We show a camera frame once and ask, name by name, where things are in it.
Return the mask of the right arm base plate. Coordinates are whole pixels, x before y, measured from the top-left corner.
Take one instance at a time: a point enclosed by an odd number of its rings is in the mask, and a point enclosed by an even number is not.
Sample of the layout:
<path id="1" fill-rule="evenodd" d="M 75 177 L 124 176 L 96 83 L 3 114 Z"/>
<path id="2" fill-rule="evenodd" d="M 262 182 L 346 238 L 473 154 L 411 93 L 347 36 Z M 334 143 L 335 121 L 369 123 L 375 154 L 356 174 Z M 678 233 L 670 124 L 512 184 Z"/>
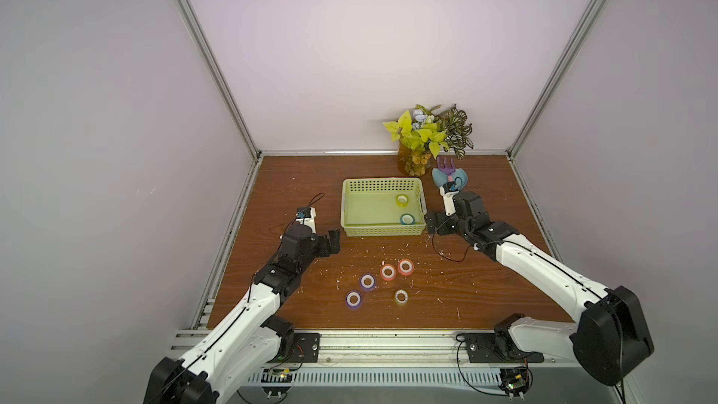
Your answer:
<path id="1" fill-rule="evenodd" d="M 522 351 L 507 337 L 494 332 L 460 333 L 456 340 L 464 344 L 471 364 L 540 364 L 545 361 L 542 353 Z"/>

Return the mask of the blue tape roll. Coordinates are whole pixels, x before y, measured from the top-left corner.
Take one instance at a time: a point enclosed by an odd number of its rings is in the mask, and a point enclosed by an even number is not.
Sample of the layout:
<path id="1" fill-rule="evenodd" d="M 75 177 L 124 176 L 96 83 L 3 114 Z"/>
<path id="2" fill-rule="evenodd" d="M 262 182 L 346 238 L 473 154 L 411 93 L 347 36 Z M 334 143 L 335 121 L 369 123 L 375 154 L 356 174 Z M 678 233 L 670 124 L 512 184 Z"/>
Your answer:
<path id="1" fill-rule="evenodd" d="M 411 226 L 412 224 L 415 223 L 415 218 L 411 214 L 405 213 L 405 214 L 401 215 L 400 222 L 404 226 Z"/>

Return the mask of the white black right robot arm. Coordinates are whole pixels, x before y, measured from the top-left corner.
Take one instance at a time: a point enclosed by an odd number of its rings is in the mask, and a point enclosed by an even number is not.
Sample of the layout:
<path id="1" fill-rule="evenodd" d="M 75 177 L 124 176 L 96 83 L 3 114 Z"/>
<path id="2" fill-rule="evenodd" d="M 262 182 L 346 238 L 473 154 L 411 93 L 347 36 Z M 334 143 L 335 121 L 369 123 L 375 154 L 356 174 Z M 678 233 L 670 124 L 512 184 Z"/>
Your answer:
<path id="1" fill-rule="evenodd" d="M 495 352 L 525 360 L 540 353 L 578 363 L 602 385 L 615 386 L 654 353 L 641 301 L 628 288 L 609 288 L 540 250 L 516 228 L 491 219 L 482 198 L 439 189 L 443 211 L 424 217 L 431 235 L 458 235 L 472 250 L 510 269 L 556 303 L 570 322 L 514 314 L 495 326 Z"/>

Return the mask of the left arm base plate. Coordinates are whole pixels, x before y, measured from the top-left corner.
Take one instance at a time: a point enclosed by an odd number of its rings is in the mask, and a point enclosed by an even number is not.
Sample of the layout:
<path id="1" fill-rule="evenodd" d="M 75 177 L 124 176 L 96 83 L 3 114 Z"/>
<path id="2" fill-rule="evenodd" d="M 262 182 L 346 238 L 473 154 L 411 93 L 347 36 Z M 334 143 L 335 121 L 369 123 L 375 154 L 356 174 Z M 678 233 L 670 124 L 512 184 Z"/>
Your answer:
<path id="1" fill-rule="evenodd" d="M 320 348 L 320 333 L 298 332 L 282 341 L 274 361 L 278 364 L 315 364 L 319 359 Z"/>

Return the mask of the purple tape roll front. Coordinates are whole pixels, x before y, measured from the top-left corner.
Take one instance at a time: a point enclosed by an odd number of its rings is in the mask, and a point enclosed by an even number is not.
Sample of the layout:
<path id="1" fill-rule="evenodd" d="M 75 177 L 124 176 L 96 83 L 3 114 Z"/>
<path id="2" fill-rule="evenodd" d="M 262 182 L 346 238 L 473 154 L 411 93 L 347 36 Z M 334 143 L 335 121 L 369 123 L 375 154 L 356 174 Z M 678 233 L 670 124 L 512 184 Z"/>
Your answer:
<path id="1" fill-rule="evenodd" d="M 356 310 L 362 306 L 363 296 L 359 291 L 352 290 L 347 293 L 345 303 L 351 310 Z"/>

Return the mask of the pink tape roll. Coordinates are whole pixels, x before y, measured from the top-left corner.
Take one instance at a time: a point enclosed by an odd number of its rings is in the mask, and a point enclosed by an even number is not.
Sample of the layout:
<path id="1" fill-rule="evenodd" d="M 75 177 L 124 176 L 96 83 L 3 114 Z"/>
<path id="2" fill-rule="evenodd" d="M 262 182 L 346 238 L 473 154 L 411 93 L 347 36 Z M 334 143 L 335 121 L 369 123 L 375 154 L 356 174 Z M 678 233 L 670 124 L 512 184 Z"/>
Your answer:
<path id="1" fill-rule="evenodd" d="M 396 272 L 396 267 L 393 265 L 386 264 L 381 267 L 380 276 L 381 278 L 383 278 L 383 280 L 387 282 L 391 282 L 392 280 L 394 280 L 397 274 L 398 273 Z"/>

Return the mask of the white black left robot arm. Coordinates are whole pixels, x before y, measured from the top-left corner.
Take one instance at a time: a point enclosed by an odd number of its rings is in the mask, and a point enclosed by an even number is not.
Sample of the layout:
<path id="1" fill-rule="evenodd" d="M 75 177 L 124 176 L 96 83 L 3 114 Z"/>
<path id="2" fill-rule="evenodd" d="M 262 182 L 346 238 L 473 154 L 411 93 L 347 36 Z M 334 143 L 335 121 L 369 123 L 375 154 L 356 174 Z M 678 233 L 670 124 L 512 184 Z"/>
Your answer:
<path id="1" fill-rule="evenodd" d="M 267 362 L 291 355 L 295 327 L 277 315 L 318 258 L 340 252 L 341 231 L 325 236 L 293 224 L 279 248 L 252 276 L 237 306 L 198 344 L 151 371 L 145 403 L 226 403 Z"/>

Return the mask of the yellow tape roll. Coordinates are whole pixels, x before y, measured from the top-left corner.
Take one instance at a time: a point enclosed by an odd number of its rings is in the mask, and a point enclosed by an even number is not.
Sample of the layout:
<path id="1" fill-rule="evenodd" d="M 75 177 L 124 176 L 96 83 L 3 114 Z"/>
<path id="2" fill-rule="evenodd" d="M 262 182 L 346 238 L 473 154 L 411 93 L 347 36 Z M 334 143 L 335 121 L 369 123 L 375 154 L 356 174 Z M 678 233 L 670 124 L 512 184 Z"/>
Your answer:
<path id="1" fill-rule="evenodd" d="M 404 194 L 397 195 L 396 196 L 396 205 L 398 205 L 399 207 L 402 207 L 402 208 L 407 207 L 407 205 L 409 205 L 409 197 Z"/>

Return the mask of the purple tape roll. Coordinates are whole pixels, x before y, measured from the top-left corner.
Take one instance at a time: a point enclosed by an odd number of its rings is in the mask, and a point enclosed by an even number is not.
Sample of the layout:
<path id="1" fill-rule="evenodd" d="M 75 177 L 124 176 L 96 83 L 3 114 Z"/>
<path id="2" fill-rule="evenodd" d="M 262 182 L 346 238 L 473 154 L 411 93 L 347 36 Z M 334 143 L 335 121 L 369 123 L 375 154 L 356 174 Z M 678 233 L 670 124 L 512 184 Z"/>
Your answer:
<path id="1" fill-rule="evenodd" d="M 360 286 L 365 292 L 373 291 L 376 288 L 376 284 L 375 276 L 370 273 L 366 273 L 360 278 Z"/>
<path id="2" fill-rule="evenodd" d="M 356 310 L 362 306 L 363 296 L 359 291 L 352 290 L 347 293 L 345 303 L 351 310 Z"/>

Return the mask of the light green perforated storage basket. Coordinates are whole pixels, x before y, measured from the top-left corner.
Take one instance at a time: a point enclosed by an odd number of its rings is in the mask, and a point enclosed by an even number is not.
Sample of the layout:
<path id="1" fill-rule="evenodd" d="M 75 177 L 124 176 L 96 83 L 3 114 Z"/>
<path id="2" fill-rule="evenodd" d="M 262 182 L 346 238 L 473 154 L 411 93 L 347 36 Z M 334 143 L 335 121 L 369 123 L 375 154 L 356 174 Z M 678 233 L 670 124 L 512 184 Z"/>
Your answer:
<path id="1" fill-rule="evenodd" d="M 396 205 L 396 196 L 409 197 L 407 207 Z M 411 226 L 400 222 L 402 214 L 415 218 Z M 350 238 L 420 236 L 426 230 L 426 200 L 418 178 L 347 179 L 342 183 L 340 224 Z"/>

